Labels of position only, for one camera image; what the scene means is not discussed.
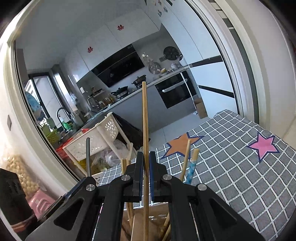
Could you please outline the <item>light wooden chopstick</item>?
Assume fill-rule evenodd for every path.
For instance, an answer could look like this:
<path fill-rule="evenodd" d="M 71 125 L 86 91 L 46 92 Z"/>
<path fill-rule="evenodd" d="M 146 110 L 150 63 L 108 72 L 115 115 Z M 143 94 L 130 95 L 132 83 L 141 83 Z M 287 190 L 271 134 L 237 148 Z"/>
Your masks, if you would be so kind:
<path fill-rule="evenodd" d="M 163 227 L 160 229 L 159 240 L 167 240 L 170 233 L 171 233 L 170 214 L 168 214 Z"/>

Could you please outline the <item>plain wooden chopstick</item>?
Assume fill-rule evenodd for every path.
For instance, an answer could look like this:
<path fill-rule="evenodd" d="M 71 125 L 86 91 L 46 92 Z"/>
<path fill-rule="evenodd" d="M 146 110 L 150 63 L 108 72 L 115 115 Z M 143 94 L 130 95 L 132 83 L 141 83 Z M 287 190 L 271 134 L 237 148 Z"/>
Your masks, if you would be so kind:
<path fill-rule="evenodd" d="M 121 160 L 121 171 L 122 174 L 124 175 L 126 172 L 126 167 L 130 165 L 130 160 L 122 159 Z M 133 228 L 133 218 L 134 218 L 134 212 L 133 212 L 133 203 L 126 203 L 126 208 L 127 208 L 127 214 L 128 214 L 128 221 L 130 225 L 130 229 L 132 230 Z"/>

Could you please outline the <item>blue patterned chopstick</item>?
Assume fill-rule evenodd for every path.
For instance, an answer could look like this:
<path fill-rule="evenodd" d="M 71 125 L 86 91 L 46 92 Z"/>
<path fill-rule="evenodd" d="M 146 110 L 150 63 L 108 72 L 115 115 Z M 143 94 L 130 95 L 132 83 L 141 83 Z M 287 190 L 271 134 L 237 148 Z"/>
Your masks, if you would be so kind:
<path fill-rule="evenodd" d="M 194 176 L 194 173 L 195 173 L 196 163 L 197 163 L 197 160 L 192 159 L 190 161 L 189 171 L 187 173 L 187 177 L 186 177 L 186 181 L 185 181 L 186 184 L 190 185 L 192 183 L 192 179 L 193 179 L 193 176 Z"/>

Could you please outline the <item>black plastic spoon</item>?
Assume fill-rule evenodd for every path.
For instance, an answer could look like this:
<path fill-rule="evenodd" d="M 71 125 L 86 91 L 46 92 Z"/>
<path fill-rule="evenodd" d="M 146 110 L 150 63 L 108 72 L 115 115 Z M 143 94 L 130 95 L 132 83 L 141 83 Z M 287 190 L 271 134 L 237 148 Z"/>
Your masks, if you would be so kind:
<path fill-rule="evenodd" d="M 87 176 L 91 177 L 91 163 L 90 163 L 90 138 L 86 138 L 86 170 Z"/>

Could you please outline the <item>gold patterned chopstick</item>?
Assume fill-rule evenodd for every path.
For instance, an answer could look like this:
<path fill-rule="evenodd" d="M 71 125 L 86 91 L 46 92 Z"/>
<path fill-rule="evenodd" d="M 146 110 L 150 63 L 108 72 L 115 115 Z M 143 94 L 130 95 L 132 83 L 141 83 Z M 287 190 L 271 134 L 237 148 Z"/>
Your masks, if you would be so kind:
<path fill-rule="evenodd" d="M 193 153 L 192 153 L 192 157 L 191 157 L 191 162 L 193 163 L 193 162 L 197 162 L 197 159 L 198 159 L 198 156 L 199 156 L 199 152 L 200 152 L 200 149 L 198 149 L 198 148 L 195 148 L 194 150 L 193 150 Z"/>
<path fill-rule="evenodd" d="M 189 159 L 189 154 L 191 152 L 190 146 L 191 146 L 191 140 L 188 140 L 187 147 L 186 147 L 186 152 L 185 152 L 185 157 L 184 157 L 184 162 L 183 162 L 183 166 L 182 166 L 182 173 L 180 175 L 180 180 L 181 181 L 184 181 L 186 168 L 187 168 L 187 163 L 188 163 L 188 159 Z"/>

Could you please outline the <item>long wooden chopstick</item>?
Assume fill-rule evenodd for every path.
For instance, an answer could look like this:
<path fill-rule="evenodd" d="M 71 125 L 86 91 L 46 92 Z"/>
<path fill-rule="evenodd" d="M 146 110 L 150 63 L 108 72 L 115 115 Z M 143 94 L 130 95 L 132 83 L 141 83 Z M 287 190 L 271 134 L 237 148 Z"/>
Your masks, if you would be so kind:
<path fill-rule="evenodd" d="M 144 153 L 144 240 L 149 240 L 149 124 L 147 109 L 147 83 L 142 83 L 142 130 Z"/>

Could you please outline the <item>black kitchen faucet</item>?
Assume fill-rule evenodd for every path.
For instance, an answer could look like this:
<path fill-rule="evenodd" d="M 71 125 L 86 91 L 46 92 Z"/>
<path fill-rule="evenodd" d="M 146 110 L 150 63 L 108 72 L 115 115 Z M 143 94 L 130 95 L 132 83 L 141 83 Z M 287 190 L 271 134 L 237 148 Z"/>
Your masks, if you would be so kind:
<path fill-rule="evenodd" d="M 59 108 L 56 112 L 56 116 L 65 131 L 72 131 L 76 129 L 74 120 L 65 108 Z"/>

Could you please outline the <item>bag of beige balls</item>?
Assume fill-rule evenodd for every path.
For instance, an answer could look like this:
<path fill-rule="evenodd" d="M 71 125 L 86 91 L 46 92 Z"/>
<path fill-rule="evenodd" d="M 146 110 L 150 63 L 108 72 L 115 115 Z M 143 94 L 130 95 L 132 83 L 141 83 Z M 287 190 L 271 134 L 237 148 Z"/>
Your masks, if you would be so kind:
<path fill-rule="evenodd" d="M 39 190 L 37 178 L 29 171 L 20 155 L 3 156 L 1 168 L 17 174 L 27 200 L 30 200 Z"/>

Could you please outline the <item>pink plastic stool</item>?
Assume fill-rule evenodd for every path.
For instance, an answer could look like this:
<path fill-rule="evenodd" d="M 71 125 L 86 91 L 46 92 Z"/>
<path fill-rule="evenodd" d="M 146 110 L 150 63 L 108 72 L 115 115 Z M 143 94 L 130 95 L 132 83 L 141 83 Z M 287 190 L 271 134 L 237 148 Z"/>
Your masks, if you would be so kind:
<path fill-rule="evenodd" d="M 40 189 L 29 200 L 29 206 L 34 211 L 37 219 L 40 219 L 54 202 L 55 200 L 52 197 Z"/>

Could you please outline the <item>beige perforated storage cart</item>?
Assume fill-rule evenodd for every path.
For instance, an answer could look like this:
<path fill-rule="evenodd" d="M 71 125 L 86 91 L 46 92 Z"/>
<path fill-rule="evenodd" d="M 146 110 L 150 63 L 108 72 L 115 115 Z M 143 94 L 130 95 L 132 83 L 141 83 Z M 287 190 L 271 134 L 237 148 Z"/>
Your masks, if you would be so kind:
<path fill-rule="evenodd" d="M 128 154 L 125 156 L 120 153 L 119 148 L 117 148 L 114 144 L 114 141 L 118 134 L 120 134 L 126 142 Z M 101 122 L 97 123 L 89 131 L 87 131 L 86 133 L 77 134 L 74 137 L 74 140 L 63 147 L 65 153 L 70 157 L 72 162 L 78 167 L 78 169 L 84 174 L 84 176 L 87 176 L 87 171 L 79 164 L 79 162 L 86 159 L 87 138 L 90 138 L 91 156 L 108 147 L 111 148 L 111 150 L 120 160 L 131 160 L 136 156 L 136 151 L 133 147 L 133 144 L 128 140 L 119 123 L 113 116 L 113 113 L 110 112 Z"/>

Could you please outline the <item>grey checked tablecloth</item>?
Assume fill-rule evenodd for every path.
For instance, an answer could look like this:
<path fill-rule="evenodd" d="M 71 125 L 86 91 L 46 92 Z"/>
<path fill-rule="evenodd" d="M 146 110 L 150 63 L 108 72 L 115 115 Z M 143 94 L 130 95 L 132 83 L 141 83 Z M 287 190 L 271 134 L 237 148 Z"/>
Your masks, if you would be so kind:
<path fill-rule="evenodd" d="M 295 148 L 230 110 L 186 117 L 149 136 L 157 161 L 173 176 L 184 159 L 165 153 L 184 133 L 200 137 L 192 144 L 200 150 L 193 185 L 208 185 L 266 240 L 295 240 Z"/>

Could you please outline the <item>black wok on stove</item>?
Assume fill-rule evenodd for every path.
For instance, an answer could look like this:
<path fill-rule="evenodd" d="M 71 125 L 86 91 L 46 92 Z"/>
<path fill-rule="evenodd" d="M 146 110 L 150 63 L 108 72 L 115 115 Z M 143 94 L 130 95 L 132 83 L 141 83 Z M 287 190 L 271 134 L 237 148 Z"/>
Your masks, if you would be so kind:
<path fill-rule="evenodd" d="M 116 99 L 122 99 L 126 96 L 128 96 L 128 86 L 119 87 L 118 90 L 111 93 Z"/>

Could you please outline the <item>white refrigerator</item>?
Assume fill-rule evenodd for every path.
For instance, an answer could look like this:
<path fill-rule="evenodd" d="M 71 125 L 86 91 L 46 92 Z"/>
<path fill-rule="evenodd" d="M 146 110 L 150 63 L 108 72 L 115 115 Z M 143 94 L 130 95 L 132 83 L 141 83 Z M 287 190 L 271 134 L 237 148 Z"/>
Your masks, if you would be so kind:
<path fill-rule="evenodd" d="M 208 114 L 238 113 L 228 69 L 210 32 L 186 1 L 140 1 L 152 21 L 177 44 L 196 82 Z"/>

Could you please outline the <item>black pot on stove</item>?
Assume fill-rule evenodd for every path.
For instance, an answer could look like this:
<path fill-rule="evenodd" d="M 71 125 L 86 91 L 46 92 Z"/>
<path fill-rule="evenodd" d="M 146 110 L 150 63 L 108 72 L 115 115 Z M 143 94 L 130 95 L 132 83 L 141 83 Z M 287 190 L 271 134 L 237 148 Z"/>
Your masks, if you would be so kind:
<path fill-rule="evenodd" d="M 146 81 L 146 79 L 147 79 L 146 75 L 138 76 L 137 79 L 132 82 L 132 84 L 135 85 L 137 89 L 139 89 L 142 87 L 142 83 Z"/>

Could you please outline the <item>black range hood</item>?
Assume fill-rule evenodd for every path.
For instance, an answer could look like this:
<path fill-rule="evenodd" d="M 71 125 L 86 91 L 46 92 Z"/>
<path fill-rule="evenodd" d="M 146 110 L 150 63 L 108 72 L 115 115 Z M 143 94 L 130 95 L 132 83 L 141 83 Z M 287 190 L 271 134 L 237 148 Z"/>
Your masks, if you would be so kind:
<path fill-rule="evenodd" d="M 107 86 L 112 87 L 132 73 L 142 69 L 144 64 L 132 44 L 120 49 L 103 60 L 91 71 Z"/>

